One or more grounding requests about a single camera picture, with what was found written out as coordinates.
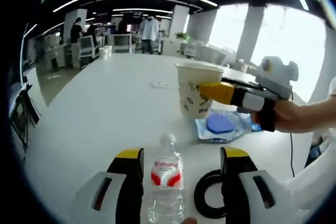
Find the desk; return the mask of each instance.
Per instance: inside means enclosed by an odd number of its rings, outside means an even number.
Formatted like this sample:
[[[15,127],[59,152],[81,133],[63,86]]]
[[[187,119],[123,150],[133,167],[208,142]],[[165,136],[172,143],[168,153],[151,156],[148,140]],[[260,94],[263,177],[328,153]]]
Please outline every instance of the desk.
[[[114,54],[88,65],[61,90],[29,134],[25,163],[32,186],[51,210],[64,215],[75,192],[98,171],[107,170],[120,151],[132,147],[145,148],[145,199],[160,137],[171,132],[184,158],[186,214],[198,218],[198,223],[224,223],[223,219],[200,216],[193,203],[198,180],[219,169],[219,148],[223,145],[200,144],[195,122],[181,116],[175,64],[187,61],[159,55]],[[223,69],[226,77],[254,79]],[[165,82],[169,88],[154,89],[153,82]],[[214,107],[235,109],[218,103]],[[293,135],[296,173],[304,167],[310,139],[310,134]],[[246,150],[259,169],[266,169],[280,181],[291,177],[289,134],[253,133],[228,146]],[[213,188],[209,197],[215,206],[221,197],[219,186]]]

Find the human hand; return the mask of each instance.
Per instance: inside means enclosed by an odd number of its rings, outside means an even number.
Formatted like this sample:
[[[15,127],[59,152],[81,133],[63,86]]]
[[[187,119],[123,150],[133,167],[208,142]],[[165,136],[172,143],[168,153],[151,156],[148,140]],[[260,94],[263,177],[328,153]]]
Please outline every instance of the human hand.
[[[197,224],[197,220],[194,218],[186,218],[181,224]]]
[[[292,101],[279,100],[274,107],[276,113],[275,129],[281,132],[303,133],[310,130],[313,120],[304,114],[304,107]],[[259,124],[258,112],[251,114],[252,122]]]

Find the bottle cap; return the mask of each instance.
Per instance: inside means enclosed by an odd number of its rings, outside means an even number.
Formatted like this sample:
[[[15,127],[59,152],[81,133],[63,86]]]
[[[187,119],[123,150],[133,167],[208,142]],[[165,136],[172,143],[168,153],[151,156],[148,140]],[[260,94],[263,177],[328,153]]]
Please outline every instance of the bottle cap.
[[[161,136],[161,143],[174,142],[176,143],[176,138],[171,133],[166,133]]]

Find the office chair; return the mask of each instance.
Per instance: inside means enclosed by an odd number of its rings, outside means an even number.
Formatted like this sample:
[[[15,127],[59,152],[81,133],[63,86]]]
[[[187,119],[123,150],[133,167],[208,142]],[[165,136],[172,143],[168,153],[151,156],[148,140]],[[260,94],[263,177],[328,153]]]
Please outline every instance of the office chair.
[[[132,34],[113,34],[109,35],[108,45],[112,46],[114,53],[128,52],[133,53]]]
[[[212,64],[217,64],[217,61],[220,55],[221,55],[220,51],[213,49],[211,47],[203,46],[201,55],[200,55],[200,58],[201,58],[200,60],[208,62],[208,63],[212,63]]]
[[[197,58],[197,54],[200,54],[200,49],[203,46],[203,42],[199,40],[189,40],[186,45],[181,44],[181,50],[186,58]]]
[[[80,66],[87,65],[99,56],[93,44],[92,36],[85,36],[78,39]]]

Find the white paper cup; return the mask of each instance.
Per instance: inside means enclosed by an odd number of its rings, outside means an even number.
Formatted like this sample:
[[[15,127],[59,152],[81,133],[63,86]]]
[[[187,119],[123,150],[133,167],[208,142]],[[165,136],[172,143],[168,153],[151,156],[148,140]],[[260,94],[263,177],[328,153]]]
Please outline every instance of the white paper cup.
[[[112,54],[112,46],[105,46],[105,48],[107,49],[108,56],[111,56],[111,54]]]
[[[106,48],[99,48],[99,56],[101,59],[106,59],[107,58],[107,50]]]
[[[203,99],[197,90],[197,85],[220,82],[223,69],[201,63],[181,63],[176,66],[182,115],[193,119],[207,117],[213,100]]]

